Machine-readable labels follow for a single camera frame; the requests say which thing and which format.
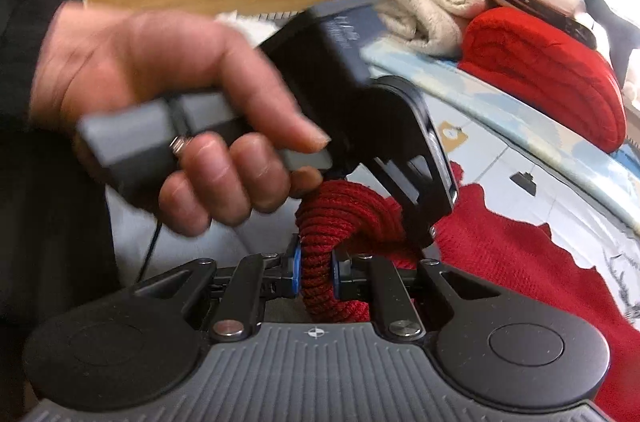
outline red blanket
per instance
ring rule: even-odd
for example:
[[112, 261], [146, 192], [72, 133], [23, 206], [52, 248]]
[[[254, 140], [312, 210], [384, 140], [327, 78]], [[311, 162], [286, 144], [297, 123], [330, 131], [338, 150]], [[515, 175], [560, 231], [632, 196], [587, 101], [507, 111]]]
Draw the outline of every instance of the red blanket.
[[[454, 165], [458, 180], [462, 170]], [[398, 203], [360, 184], [329, 181], [298, 210], [302, 242], [302, 293], [318, 322], [369, 319], [369, 306], [339, 302], [330, 279], [331, 250], [344, 240], [351, 254], [386, 256], [415, 268], [420, 253], [404, 243]], [[611, 368], [596, 404], [616, 422], [640, 414], [640, 332], [620, 314], [595, 269], [580, 269], [552, 243], [547, 225], [516, 222], [489, 211], [478, 184], [460, 189], [453, 214], [436, 226], [442, 260], [454, 267], [571, 312], [596, 326], [611, 350]]]
[[526, 12], [491, 9], [466, 30], [459, 68], [517, 97], [601, 150], [626, 135], [625, 110], [601, 54]]

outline crosshair marking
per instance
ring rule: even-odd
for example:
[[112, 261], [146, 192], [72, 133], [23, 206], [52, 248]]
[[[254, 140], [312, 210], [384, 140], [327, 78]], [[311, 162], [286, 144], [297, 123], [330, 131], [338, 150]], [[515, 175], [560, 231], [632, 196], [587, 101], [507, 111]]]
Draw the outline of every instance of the crosshair marking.
[[312, 329], [305, 332], [306, 335], [308, 335], [309, 337], [313, 337], [314, 339], [318, 339], [319, 337], [322, 337], [327, 333], [328, 332], [325, 332], [324, 330], [322, 330], [322, 328], [318, 328], [317, 326], [314, 326]]

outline black handheld device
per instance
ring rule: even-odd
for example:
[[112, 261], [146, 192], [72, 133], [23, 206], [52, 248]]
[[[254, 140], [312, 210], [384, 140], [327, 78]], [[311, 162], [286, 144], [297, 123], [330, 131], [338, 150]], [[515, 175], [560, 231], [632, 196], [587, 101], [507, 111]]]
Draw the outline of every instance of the black handheld device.
[[[332, 139], [324, 153], [282, 156], [289, 169], [312, 165], [338, 177], [366, 165], [402, 206], [408, 236], [427, 247], [430, 226], [450, 214], [458, 190], [422, 93], [397, 76], [372, 80], [360, 56], [385, 34], [375, 2], [323, 2], [260, 45], [303, 113]], [[250, 126], [217, 91], [92, 115], [78, 125], [108, 181], [125, 197], [159, 189], [177, 169], [175, 142], [206, 130], [231, 144]]]

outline hand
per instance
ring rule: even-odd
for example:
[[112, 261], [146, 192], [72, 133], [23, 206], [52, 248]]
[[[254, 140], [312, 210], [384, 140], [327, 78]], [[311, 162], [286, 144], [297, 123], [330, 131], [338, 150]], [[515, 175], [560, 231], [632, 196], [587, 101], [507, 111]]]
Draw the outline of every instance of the hand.
[[[298, 110], [277, 70], [239, 32], [180, 11], [133, 13], [69, 2], [43, 43], [31, 90], [30, 120], [73, 133], [85, 114], [125, 109], [172, 91], [222, 88], [258, 133], [231, 147], [215, 133], [195, 137], [181, 170], [152, 203], [141, 203], [172, 230], [202, 234], [211, 219], [238, 225], [276, 210], [288, 195], [321, 183], [318, 171], [291, 175], [275, 147], [314, 153], [327, 136]], [[76, 153], [91, 173], [82, 145]]]

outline grip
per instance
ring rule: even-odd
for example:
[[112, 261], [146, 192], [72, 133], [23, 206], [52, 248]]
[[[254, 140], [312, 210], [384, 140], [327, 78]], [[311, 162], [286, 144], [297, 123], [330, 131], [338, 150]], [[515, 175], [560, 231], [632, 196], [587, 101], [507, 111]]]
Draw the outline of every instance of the grip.
[[181, 94], [124, 112], [89, 115], [77, 130], [108, 184], [126, 199], [158, 190], [177, 169], [170, 147], [176, 137], [214, 131], [231, 145], [252, 131], [222, 92]]

